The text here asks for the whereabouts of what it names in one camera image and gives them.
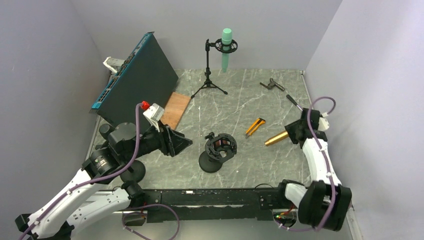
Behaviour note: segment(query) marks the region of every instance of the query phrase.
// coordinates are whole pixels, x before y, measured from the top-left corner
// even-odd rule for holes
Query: green microphone
[[[231,44],[232,40],[233,40],[233,31],[231,31],[231,29],[229,28],[225,28],[222,31],[222,38],[221,38],[222,44]],[[230,49],[230,47],[224,46],[222,47],[222,49],[227,51]],[[229,58],[230,58],[230,55],[228,53],[222,54],[222,71],[224,73],[227,71]]]

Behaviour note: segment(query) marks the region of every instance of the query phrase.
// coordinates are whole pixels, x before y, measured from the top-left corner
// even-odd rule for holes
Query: wooden board
[[[173,92],[165,106],[165,113],[160,119],[163,124],[168,124],[173,130],[177,128],[178,123],[183,117],[184,111],[189,105],[191,98],[189,96]]]

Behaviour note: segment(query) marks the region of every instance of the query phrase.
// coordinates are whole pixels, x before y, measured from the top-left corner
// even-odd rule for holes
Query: brass tube
[[[266,140],[265,145],[270,146],[270,145],[276,144],[279,141],[286,139],[288,136],[289,136],[289,133],[287,131],[280,132],[279,134]]]

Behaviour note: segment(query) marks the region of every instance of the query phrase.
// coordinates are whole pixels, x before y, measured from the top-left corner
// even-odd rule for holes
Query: white bracket
[[[161,120],[162,115],[165,113],[165,109],[159,106],[156,103],[153,103],[146,111],[143,112],[144,117],[150,123],[150,125],[154,126],[158,132],[159,129],[158,122]]]
[[[318,122],[318,131],[325,132],[330,128],[330,123],[325,117],[320,117]]]
[[[116,74],[118,72],[118,68],[124,64],[124,60],[112,58],[108,56],[106,60],[104,60],[103,65],[106,66],[109,70],[112,71],[112,73]]]

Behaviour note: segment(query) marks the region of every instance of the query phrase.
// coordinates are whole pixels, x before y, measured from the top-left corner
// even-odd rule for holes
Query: microphone stand
[[[204,81],[203,85],[193,94],[191,95],[191,98],[193,99],[196,94],[202,90],[202,89],[219,89],[221,92],[223,92],[225,95],[228,94],[228,92],[222,90],[219,86],[215,85],[209,76],[211,75],[211,70],[209,69],[209,50],[210,48],[215,47],[216,50],[223,54],[230,54],[237,50],[237,42],[232,40],[230,44],[223,44],[221,41],[221,38],[216,40],[215,42],[209,42],[209,39],[206,40],[205,44],[205,51],[206,51],[206,71],[204,72],[204,75],[206,76],[206,80]]]

